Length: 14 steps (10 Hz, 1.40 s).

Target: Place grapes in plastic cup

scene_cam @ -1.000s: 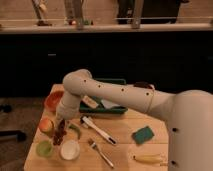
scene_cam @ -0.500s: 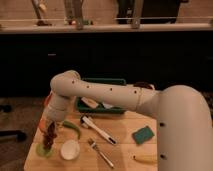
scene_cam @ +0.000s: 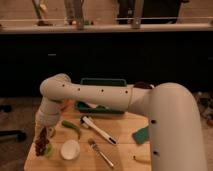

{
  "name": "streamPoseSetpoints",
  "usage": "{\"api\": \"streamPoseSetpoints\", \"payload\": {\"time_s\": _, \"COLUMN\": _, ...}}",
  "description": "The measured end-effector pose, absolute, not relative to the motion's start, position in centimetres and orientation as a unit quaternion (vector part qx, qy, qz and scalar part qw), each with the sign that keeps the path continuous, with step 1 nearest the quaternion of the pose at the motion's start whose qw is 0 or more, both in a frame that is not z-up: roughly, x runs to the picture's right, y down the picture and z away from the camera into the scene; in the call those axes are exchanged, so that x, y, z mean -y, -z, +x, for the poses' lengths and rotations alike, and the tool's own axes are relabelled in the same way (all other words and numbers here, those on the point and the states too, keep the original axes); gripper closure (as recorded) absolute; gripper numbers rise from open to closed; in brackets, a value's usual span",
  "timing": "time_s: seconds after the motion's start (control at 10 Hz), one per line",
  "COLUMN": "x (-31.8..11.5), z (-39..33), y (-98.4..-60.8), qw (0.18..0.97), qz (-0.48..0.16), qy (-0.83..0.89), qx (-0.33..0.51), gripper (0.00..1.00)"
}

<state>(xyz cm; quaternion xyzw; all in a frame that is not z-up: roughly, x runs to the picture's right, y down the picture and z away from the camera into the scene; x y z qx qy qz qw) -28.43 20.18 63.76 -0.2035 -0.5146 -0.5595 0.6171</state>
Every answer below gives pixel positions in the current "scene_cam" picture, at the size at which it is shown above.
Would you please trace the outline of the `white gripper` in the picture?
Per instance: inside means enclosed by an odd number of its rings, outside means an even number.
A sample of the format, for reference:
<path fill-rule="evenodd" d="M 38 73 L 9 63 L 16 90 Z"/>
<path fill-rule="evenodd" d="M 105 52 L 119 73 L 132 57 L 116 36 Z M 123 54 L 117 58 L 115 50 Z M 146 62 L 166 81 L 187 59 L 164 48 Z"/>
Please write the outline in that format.
<path fill-rule="evenodd" d="M 36 113 L 36 122 L 47 127 L 55 126 L 60 119 L 60 113 L 60 102 L 43 99 Z"/>

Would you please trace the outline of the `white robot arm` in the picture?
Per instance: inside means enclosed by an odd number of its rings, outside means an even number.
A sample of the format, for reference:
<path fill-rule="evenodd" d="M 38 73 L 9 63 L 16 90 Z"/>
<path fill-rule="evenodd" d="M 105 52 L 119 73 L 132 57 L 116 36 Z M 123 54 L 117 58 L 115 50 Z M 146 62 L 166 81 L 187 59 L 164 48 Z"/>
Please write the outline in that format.
<path fill-rule="evenodd" d="M 42 81 L 36 124 L 54 126 L 67 99 L 143 115 L 149 120 L 152 171 L 208 171 L 197 102 L 177 83 L 152 89 L 73 84 L 66 74 Z"/>

